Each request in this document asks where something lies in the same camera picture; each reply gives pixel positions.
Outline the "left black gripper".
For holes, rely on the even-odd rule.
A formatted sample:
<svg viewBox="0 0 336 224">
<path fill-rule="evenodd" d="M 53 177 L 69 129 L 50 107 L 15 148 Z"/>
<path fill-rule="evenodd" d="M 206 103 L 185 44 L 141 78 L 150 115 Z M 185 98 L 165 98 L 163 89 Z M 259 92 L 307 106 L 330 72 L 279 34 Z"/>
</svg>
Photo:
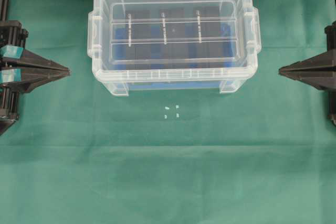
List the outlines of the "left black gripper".
<svg viewBox="0 0 336 224">
<path fill-rule="evenodd" d="M 19 93 L 70 76 L 70 69 L 24 49 L 28 31 L 17 20 L 1 21 L 1 121 L 18 120 Z"/>
</svg>

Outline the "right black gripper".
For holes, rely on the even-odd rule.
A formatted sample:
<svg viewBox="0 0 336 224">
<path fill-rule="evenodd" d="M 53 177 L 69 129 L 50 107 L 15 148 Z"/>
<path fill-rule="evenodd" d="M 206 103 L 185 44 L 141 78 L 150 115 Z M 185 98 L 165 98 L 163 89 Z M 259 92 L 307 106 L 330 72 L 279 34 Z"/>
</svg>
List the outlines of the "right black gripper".
<svg viewBox="0 0 336 224">
<path fill-rule="evenodd" d="M 335 21 L 327 26 L 324 32 L 327 36 L 326 52 L 281 67 L 279 74 L 308 84 L 317 90 L 328 91 L 328 118 L 335 126 Z"/>
</svg>

